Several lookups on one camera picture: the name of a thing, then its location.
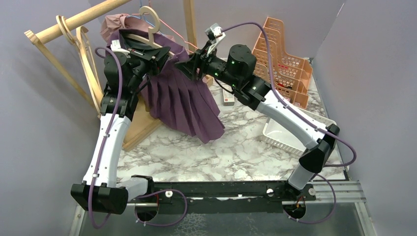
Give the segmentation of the purple garment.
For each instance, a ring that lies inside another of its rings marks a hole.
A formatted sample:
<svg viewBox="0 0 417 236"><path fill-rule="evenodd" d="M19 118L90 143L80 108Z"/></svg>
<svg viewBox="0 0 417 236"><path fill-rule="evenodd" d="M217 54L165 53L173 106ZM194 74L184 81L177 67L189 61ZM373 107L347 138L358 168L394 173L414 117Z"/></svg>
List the purple garment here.
<svg viewBox="0 0 417 236"><path fill-rule="evenodd" d="M116 33L110 36L107 45ZM150 77L150 83L138 98L144 99L153 118L171 129L197 137L203 143L219 139L225 127L218 117L220 110L209 88L203 81L189 80L174 66L176 62L188 59L186 49L167 37L157 42L170 44L175 55L168 59L160 74Z"/></svg>

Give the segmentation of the pink skirt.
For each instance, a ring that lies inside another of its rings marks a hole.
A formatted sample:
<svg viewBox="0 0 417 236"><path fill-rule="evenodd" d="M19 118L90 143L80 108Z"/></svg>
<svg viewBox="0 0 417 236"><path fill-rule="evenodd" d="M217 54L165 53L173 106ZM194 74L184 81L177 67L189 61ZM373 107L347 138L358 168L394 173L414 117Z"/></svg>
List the pink skirt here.
<svg viewBox="0 0 417 236"><path fill-rule="evenodd" d="M107 15L101 24L100 35L107 42L110 36L119 29L148 31L148 27L150 27L150 24L137 16L124 13Z"/></svg>

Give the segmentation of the pink wire hanger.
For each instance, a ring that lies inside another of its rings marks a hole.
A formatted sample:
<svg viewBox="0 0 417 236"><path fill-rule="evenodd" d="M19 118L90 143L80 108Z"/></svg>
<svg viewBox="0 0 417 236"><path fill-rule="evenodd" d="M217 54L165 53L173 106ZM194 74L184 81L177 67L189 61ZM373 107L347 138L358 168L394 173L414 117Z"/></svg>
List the pink wire hanger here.
<svg viewBox="0 0 417 236"><path fill-rule="evenodd" d="M150 21L148 21L146 19L146 16L141 16L139 13L133 13L130 15L130 17L134 17L134 18L138 18L138 19L143 19L146 23L148 23L151 26L154 26L154 24L152 24ZM198 49L198 47L196 45L194 45L193 43L185 40L185 38L178 33L176 30L174 30L169 24L167 24L166 22L164 22L162 19L159 20L160 23L162 23L165 27L167 27L170 31L172 31L174 34L176 34L185 44L187 44L188 46L191 47L191 49L187 49L188 52L194 52L196 49Z"/></svg>

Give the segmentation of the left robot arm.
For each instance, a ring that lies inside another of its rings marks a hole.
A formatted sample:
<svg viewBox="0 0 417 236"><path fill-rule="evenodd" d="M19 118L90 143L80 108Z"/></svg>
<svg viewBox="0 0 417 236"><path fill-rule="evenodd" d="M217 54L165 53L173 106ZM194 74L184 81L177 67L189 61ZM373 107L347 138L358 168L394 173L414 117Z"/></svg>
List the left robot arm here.
<svg viewBox="0 0 417 236"><path fill-rule="evenodd" d="M132 123L138 94L160 74L170 47L156 43L160 34L120 29L105 48L104 75L107 80L100 101L100 131L90 166L81 183L71 187L72 198L86 211L122 214L136 196L153 199L152 179L133 176L117 182L117 164L123 140Z"/></svg>

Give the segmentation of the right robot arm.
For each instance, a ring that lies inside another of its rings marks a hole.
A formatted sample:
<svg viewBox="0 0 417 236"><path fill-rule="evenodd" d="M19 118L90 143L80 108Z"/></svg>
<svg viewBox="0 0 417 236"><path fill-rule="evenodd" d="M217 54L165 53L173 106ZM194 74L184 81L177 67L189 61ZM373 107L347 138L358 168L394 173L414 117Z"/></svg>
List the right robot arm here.
<svg viewBox="0 0 417 236"><path fill-rule="evenodd" d="M278 99L271 84L254 74L256 61L247 46L236 44L230 48L226 61L215 53L209 54L205 47L189 59L175 63L175 67L192 81L210 75L231 86L233 96L241 104L268 116L301 141L306 150L284 186L284 195L296 200L311 178L322 171L340 128L336 124L325 125L288 101Z"/></svg>

